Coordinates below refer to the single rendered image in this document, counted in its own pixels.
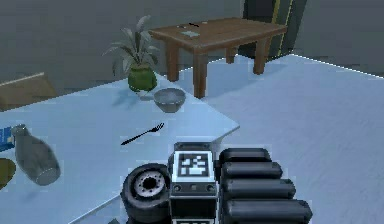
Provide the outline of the blue box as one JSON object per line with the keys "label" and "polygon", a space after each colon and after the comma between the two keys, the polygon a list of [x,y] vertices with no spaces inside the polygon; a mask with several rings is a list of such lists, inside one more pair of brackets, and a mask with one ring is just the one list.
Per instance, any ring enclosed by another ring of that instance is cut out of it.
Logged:
{"label": "blue box", "polygon": [[15,147],[14,136],[11,133],[11,127],[0,128],[0,152]]}

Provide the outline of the olive green round plate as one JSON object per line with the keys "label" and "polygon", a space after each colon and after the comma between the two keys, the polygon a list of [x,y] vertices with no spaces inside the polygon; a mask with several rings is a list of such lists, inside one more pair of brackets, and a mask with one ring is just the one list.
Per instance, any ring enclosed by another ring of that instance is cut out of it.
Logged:
{"label": "olive green round plate", "polygon": [[7,158],[0,158],[0,190],[13,178],[16,172],[15,163]]}

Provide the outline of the black fork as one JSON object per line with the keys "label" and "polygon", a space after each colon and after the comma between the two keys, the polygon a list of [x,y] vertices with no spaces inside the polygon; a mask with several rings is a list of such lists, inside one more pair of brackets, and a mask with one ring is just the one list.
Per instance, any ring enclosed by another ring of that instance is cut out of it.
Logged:
{"label": "black fork", "polygon": [[127,145],[127,144],[129,144],[129,143],[135,141],[136,139],[140,138],[141,136],[143,136],[143,135],[145,135],[145,134],[147,134],[147,133],[155,133],[155,132],[158,132],[159,130],[161,130],[161,129],[164,127],[164,125],[165,125],[164,123],[160,123],[159,125],[153,127],[153,128],[150,129],[150,130],[147,130],[147,131],[145,131],[145,132],[143,132],[143,133],[141,133],[141,134],[139,134],[139,135],[137,135],[137,136],[135,136],[135,137],[132,137],[132,138],[130,138],[130,139],[127,139],[127,140],[123,141],[120,145],[121,145],[121,146]]}

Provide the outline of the grey glass bottle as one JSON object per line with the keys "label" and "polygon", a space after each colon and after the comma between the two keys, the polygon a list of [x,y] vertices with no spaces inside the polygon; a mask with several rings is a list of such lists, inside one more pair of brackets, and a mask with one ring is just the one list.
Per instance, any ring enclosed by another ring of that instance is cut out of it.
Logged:
{"label": "grey glass bottle", "polygon": [[51,147],[33,136],[25,124],[11,128],[15,139],[15,158],[21,170],[39,186],[54,183],[61,175],[58,160]]}

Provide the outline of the brown wooden table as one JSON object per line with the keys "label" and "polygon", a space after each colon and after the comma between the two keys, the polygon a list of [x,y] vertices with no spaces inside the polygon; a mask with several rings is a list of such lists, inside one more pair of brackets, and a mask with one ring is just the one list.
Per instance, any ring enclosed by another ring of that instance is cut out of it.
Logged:
{"label": "brown wooden table", "polygon": [[[199,99],[205,96],[209,52],[224,49],[226,62],[231,64],[238,46],[255,43],[253,73],[260,75],[264,72],[272,37],[286,31],[286,28],[241,18],[208,20],[194,24],[200,27],[180,24],[151,29],[149,33],[154,39],[165,43],[169,81],[179,80],[179,50],[184,49],[193,55],[194,96]],[[193,31],[200,36],[188,37],[181,34],[183,31]]]}

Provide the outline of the grey bowl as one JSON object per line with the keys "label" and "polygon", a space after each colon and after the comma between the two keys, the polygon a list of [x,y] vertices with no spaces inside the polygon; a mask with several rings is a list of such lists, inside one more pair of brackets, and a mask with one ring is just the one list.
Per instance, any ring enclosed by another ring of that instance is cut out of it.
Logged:
{"label": "grey bowl", "polygon": [[165,88],[153,95],[155,104],[165,113],[175,113],[184,104],[185,92],[177,88]]}

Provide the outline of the house plant in green pot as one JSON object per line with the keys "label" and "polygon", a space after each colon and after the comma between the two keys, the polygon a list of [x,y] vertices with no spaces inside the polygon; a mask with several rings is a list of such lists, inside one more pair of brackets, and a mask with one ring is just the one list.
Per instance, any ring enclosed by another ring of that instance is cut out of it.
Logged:
{"label": "house plant in green pot", "polygon": [[120,68],[127,76],[128,87],[136,93],[141,91],[150,92],[157,86],[157,78],[153,67],[158,63],[154,51],[158,48],[152,45],[152,37],[145,28],[146,23],[151,19],[150,15],[141,17],[135,30],[122,28],[121,32],[125,39],[112,42],[102,55],[119,51],[120,55],[113,61],[112,71],[116,72],[118,62]]}

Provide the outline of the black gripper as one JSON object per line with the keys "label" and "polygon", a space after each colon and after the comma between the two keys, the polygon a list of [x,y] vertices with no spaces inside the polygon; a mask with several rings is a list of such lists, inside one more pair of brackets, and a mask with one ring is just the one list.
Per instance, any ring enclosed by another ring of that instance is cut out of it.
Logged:
{"label": "black gripper", "polygon": [[168,218],[169,186],[166,165],[149,163],[135,168],[126,177],[120,193],[128,217],[143,224]]}

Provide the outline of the white table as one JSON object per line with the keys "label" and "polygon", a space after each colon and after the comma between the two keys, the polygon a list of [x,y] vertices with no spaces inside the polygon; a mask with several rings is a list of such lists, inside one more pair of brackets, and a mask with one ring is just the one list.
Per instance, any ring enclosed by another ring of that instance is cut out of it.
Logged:
{"label": "white table", "polygon": [[[120,145],[160,123],[158,132]],[[52,148],[61,176],[41,187],[17,171],[0,190],[0,224],[106,224],[122,212],[120,191],[132,169],[166,162],[177,142],[217,144],[239,127],[193,95],[165,113],[124,80],[0,112],[0,127],[17,124]]]}

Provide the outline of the black door with yellow stripes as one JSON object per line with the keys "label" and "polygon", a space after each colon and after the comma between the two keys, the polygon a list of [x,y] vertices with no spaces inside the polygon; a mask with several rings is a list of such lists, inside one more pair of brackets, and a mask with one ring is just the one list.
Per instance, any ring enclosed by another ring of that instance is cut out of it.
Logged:
{"label": "black door with yellow stripes", "polygon": [[267,60],[289,55],[293,52],[301,20],[308,0],[244,0],[244,19],[274,25],[281,31],[271,39]]}

